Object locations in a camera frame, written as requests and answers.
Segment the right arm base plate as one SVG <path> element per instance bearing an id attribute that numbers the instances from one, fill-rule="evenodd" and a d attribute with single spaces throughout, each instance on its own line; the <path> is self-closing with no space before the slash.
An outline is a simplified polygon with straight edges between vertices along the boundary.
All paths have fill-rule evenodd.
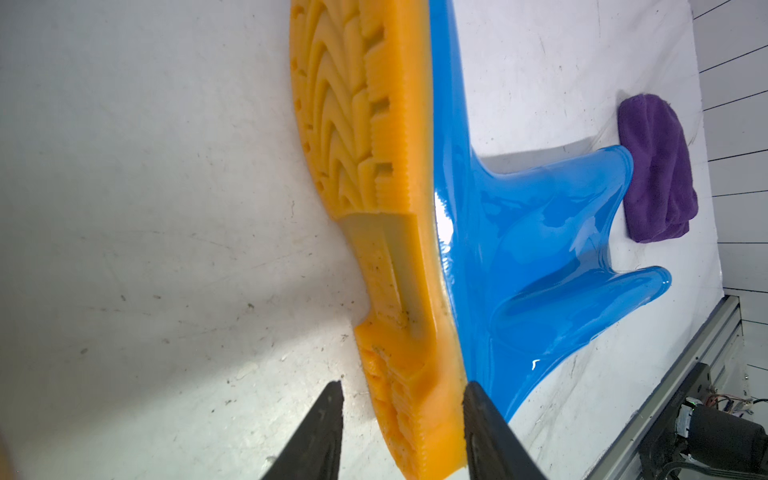
<path id="1" fill-rule="evenodd" d="M 681 451 L 686 440 L 676 430 L 681 406 L 688 398 L 703 401 L 709 395 L 710 386 L 710 366 L 696 363 L 640 442 L 638 453 L 642 479 L 655 479 L 667 463 L 682 459 Z"/>

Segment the aluminium mounting rail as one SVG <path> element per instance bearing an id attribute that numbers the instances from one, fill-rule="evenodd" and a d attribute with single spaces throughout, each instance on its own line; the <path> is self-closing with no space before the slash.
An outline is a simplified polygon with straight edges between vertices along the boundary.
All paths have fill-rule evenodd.
<path id="1" fill-rule="evenodd" d="M 640 445 L 676 392 L 699 363 L 713 368 L 725 360 L 726 347 L 741 322 L 739 298 L 723 297 L 648 399 L 586 476 L 593 479 L 640 479 Z"/>

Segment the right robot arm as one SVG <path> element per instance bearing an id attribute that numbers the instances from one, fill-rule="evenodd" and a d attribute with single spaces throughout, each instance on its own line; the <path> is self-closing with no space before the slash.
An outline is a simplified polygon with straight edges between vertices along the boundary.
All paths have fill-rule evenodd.
<path id="1" fill-rule="evenodd" d="M 696 461 L 713 468 L 767 474 L 767 432 L 758 423 L 701 403 L 685 402 L 675 430 Z"/>

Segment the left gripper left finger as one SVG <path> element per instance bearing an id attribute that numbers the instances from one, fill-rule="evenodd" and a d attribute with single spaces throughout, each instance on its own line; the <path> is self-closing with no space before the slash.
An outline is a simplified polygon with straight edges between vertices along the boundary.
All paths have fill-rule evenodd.
<path id="1" fill-rule="evenodd" d="M 342 448 L 343 403 L 342 383 L 338 380 L 329 382 L 262 478 L 337 479 Z"/>

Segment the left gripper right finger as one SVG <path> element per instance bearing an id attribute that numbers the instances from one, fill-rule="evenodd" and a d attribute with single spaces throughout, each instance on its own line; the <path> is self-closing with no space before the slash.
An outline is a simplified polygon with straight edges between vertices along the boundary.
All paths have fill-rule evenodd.
<path id="1" fill-rule="evenodd" d="M 471 480 L 545 480 L 482 386 L 463 395 L 464 436 Z"/>

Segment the blue rubber boot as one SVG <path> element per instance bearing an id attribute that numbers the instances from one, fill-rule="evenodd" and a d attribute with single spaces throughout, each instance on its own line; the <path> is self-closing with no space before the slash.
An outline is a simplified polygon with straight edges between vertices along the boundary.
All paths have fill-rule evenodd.
<path id="1" fill-rule="evenodd" d="M 632 157 L 487 170 L 448 1 L 295 1 L 289 31 L 300 144 L 370 300 L 355 337 L 375 415 L 406 478 L 444 479 L 467 462 L 467 383 L 509 420 L 669 288 L 664 268 L 610 264 Z"/>

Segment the purple cloth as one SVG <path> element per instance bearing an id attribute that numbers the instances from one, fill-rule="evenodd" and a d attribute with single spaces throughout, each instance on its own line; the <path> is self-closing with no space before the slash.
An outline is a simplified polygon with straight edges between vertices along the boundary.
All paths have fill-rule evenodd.
<path id="1" fill-rule="evenodd" d="M 624 197 L 629 237 L 637 243 L 680 238 L 699 211 L 682 124 L 671 105 L 653 94 L 624 100 L 618 108 L 620 144 L 633 159 Z"/>

